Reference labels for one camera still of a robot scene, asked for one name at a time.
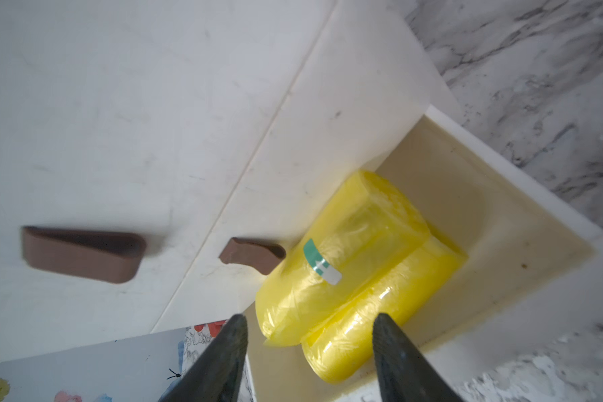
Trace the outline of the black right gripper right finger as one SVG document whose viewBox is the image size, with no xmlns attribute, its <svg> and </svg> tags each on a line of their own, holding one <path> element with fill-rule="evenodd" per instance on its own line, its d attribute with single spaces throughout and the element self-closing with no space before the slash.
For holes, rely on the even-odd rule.
<svg viewBox="0 0 603 402">
<path fill-rule="evenodd" d="M 372 344 L 383 402 L 462 402 L 390 315 L 375 318 Z"/>
</svg>

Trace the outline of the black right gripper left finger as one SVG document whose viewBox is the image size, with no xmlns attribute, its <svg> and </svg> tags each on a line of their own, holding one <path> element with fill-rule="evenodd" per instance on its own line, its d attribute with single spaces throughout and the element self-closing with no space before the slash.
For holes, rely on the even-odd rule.
<svg viewBox="0 0 603 402">
<path fill-rule="evenodd" d="M 236 402 L 247 347 L 248 323 L 244 315 L 236 314 L 161 400 Z"/>
</svg>

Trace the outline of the yellow trash bag roll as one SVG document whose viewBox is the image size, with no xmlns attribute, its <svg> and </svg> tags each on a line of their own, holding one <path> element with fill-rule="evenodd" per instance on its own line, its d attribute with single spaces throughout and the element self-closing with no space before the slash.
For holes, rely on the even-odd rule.
<svg viewBox="0 0 603 402">
<path fill-rule="evenodd" d="M 401 263 L 373 279 L 302 343 L 323 381 L 337 384 L 373 356 L 373 324 L 386 313 L 404 325 L 467 261 L 467 254 L 435 226 L 430 238 Z"/>
<path fill-rule="evenodd" d="M 266 344 L 298 345 L 429 236 L 421 213 L 393 184 L 355 172 L 256 293 Z"/>
</svg>

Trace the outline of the white top drawer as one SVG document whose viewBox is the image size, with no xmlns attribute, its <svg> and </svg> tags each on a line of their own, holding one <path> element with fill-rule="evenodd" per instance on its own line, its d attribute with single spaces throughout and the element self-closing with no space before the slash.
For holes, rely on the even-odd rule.
<svg viewBox="0 0 603 402">
<path fill-rule="evenodd" d="M 0 362 L 154 330 L 332 1 L 0 1 Z M 25 226 L 146 236 L 112 285 Z"/>
</svg>

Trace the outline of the white drawer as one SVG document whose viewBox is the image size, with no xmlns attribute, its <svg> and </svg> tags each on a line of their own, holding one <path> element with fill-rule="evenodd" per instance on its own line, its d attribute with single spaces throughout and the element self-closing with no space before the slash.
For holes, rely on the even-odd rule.
<svg viewBox="0 0 603 402">
<path fill-rule="evenodd" d="M 447 381 L 468 380 L 603 313 L 603 230 L 436 107 L 377 169 L 353 171 L 336 191 L 359 170 L 387 179 L 429 229 L 467 254 L 403 326 Z M 283 246 L 286 256 L 303 236 Z M 377 390 L 371 358 L 330 384 L 304 357 L 309 335 L 295 346 L 267 345 L 255 304 L 256 296 L 246 308 L 255 400 L 336 401 Z"/>
<path fill-rule="evenodd" d="M 233 237 L 298 242 L 340 184 L 375 170 L 429 107 L 461 104 L 393 1 L 339 1 L 156 332 L 219 321 L 255 299 L 263 276 L 226 265 Z"/>
<path fill-rule="evenodd" d="M 0 1 L 0 362 L 154 330 L 332 1 Z M 25 226 L 146 236 L 112 285 Z"/>
</svg>

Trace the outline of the white bottom drawer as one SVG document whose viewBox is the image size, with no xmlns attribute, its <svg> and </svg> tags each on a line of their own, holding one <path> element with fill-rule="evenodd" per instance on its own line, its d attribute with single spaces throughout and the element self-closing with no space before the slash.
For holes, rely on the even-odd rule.
<svg viewBox="0 0 603 402">
<path fill-rule="evenodd" d="M 387 179 L 429 229 L 467 254 L 403 326 L 447 381 L 468 380 L 603 313 L 603 230 L 436 107 L 377 169 L 353 171 L 336 191 L 359 170 Z M 283 246 L 286 256 L 303 236 Z M 255 400 L 336 401 L 377 390 L 371 358 L 330 384 L 304 357 L 309 335 L 295 346 L 267 345 L 255 304 L 256 296 L 246 308 Z"/>
</svg>

